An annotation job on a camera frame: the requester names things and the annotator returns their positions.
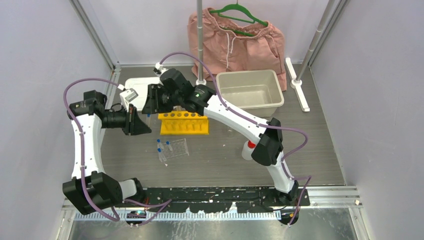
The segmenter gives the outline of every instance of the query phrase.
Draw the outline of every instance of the metal pole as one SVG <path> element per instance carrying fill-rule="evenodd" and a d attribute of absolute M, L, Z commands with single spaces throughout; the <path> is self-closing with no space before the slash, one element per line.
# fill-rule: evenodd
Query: metal pole
<path fill-rule="evenodd" d="M 203 61 L 203 8 L 202 0 L 197 0 L 197 48 L 198 58 Z M 203 65 L 199 62 L 197 69 L 199 81 L 203 81 Z"/>
<path fill-rule="evenodd" d="M 94 41 L 94 44 L 97 46 L 98 50 L 100 51 L 107 65 L 109 65 L 109 68 L 111 70 L 115 69 L 116 64 L 114 60 L 112 60 L 110 53 L 108 52 L 105 45 L 103 44 L 103 42 L 104 41 L 107 42 L 107 40 L 104 38 L 102 39 L 98 34 L 99 29 L 97 29 L 96 31 L 95 27 L 93 26 L 93 21 L 92 21 L 93 16 L 91 16 L 92 19 L 90 20 L 90 17 L 87 15 L 83 5 L 81 4 L 81 0 L 69 0 L 69 2 L 75 9 L 76 14 L 82 20 L 82 23 L 85 25 L 86 29 L 88 30 L 88 34 L 90 34 L 92 40 Z M 113 52 L 111 52 L 111 54 L 114 57 L 113 59 L 117 60 Z"/>
<path fill-rule="evenodd" d="M 308 62 L 314 53 L 315 48 L 317 47 L 318 41 L 320 40 L 321 35 L 323 34 L 323 30 L 325 29 L 326 22 L 328 18 L 332 14 L 332 8 L 336 0 L 329 0 L 327 6 L 325 7 L 324 14 L 321 17 L 321 21 L 319 22 L 318 28 L 316 29 L 315 35 L 313 36 L 312 42 L 309 45 L 309 49 L 303 59 L 302 66 L 300 67 L 300 72 L 297 75 L 296 81 L 300 81 L 302 75 L 304 74 L 306 67 L 308 66 Z"/>
<path fill-rule="evenodd" d="M 342 15 L 343 10 L 348 5 L 349 1 L 350 0 L 340 0 L 338 2 L 337 6 L 335 7 L 335 10 L 334 10 L 333 15 L 328 20 L 327 27 L 325 28 L 324 32 L 322 33 L 322 36 L 319 39 L 319 42 L 316 45 L 316 48 L 313 51 L 312 56 L 310 57 L 310 60 L 309 60 L 309 62 L 307 64 L 309 67 L 311 67 L 312 64 L 314 64 L 314 61 L 317 59 L 317 56 L 318 56 L 321 48 L 323 47 L 324 43 L 326 42 L 327 38 L 329 37 L 330 32 L 334 29 L 334 27 L 336 26 L 337 22 L 339 21 L 340 16 Z"/>

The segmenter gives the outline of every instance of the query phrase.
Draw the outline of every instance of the white cable clip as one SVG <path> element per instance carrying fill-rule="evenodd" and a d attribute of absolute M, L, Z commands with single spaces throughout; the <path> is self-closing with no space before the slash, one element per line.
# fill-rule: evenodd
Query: white cable clip
<path fill-rule="evenodd" d="M 156 76 L 160 77 L 166 71 L 168 71 L 168 69 L 165 68 L 164 65 L 160 64 L 159 62 L 154 65 L 154 73 L 156 74 Z"/>
<path fill-rule="evenodd" d="M 123 90 L 125 89 L 125 86 L 124 86 L 124 85 L 122 85 L 122 84 L 119 84 L 119 85 L 117 86 L 117 88 L 118 88 L 119 90 L 123 91 Z"/>

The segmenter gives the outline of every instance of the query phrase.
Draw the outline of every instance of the yellow test tube rack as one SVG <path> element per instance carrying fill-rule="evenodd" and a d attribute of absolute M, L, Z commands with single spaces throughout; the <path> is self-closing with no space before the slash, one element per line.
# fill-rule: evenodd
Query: yellow test tube rack
<path fill-rule="evenodd" d="M 160 113 L 157 119 L 162 121 L 161 135 L 208 135 L 209 119 L 188 111 Z"/>

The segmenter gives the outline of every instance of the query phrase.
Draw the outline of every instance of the white wall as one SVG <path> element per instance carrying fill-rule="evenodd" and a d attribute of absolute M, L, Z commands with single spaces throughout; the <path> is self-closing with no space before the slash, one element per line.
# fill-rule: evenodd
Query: white wall
<path fill-rule="evenodd" d="M 0 1 L 0 239 L 56 234 L 74 135 L 63 90 L 110 70 L 67 0 Z M 105 89 L 82 83 L 70 91 Z"/>
<path fill-rule="evenodd" d="M 313 65 L 375 239 L 423 239 L 424 2 L 350 1 Z"/>
<path fill-rule="evenodd" d="M 82 0 L 96 29 L 121 64 L 154 64 L 175 51 L 189 51 L 187 23 L 196 12 L 195 0 Z M 203 8 L 222 7 L 236 0 L 204 0 Z M 328 0 L 240 0 L 252 15 L 269 20 L 285 35 L 285 54 L 304 58 Z M 173 56 L 167 63 L 191 63 Z"/>

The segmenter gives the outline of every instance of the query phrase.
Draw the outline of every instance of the white bottle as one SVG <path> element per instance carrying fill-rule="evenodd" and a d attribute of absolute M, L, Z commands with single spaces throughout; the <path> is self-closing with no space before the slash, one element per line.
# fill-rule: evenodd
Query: white bottle
<path fill-rule="evenodd" d="M 241 156 L 245 160 L 252 160 L 252 153 L 255 147 L 256 147 L 256 144 L 254 144 L 251 141 L 246 141 L 244 143 L 243 150 L 241 151 Z"/>

